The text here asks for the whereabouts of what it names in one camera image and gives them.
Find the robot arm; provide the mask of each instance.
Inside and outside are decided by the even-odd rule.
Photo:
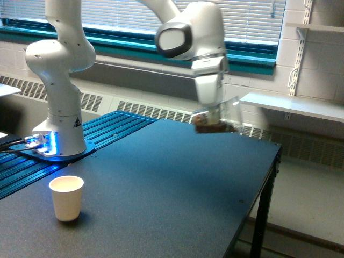
[[[26,62],[44,83],[48,96],[48,118],[33,129],[38,141],[27,147],[45,157],[73,156],[86,150],[83,136],[80,91],[69,73],[85,70],[95,61],[95,50],[87,41],[81,23],[81,0],[46,0],[46,18],[56,28],[57,40],[30,44]]]
[[[183,12],[171,0],[141,0],[163,22],[155,43],[163,56],[192,60],[198,101],[203,110],[193,122],[198,132],[230,131],[222,121],[222,79],[228,71],[224,26],[219,6],[211,2],[192,2]]]

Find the radiator vent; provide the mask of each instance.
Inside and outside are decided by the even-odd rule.
[[[156,119],[170,119],[183,123],[191,123],[191,113],[181,112],[177,110],[167,110],[159,107],[140,105],[136,103],[120,101],[117,110],[126,111],[134,114],[141,114],[146,117],[152,117]]]
[[[244,126],[242,134],[282,144],[284,156],[344,169],[343,145],[336,145],[321,139],[270,132],[254,126]]]
[[[0,76],[0,83],[20,89],[20,95],[47,101],[47,92],[43,84],[6,76]],[[81,93],[81,109],[97,112],[102,99],[102,96]]]

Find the warning label sticker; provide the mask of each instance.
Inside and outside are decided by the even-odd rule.
[[[76,121],[74,123],[74,126],[73,127],[78,127],[78,126],[81,126],[81,123],[80,123],[80,120],[79,120],[79,117],[76,118]]]

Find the blue aluminum rail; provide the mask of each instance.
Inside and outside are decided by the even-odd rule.
[[[96,151],[150,125],[157,119],[115,111],[83,124],[85,140]],[[18,153],[0,153],[0,199],[64,168],[65,163],[49,163]]]

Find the paper cup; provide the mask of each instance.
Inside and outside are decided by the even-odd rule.
[[[72,221],[79,216],[84,180],[77,176],[60,176],[50,181],[55,215],[60,221]]]

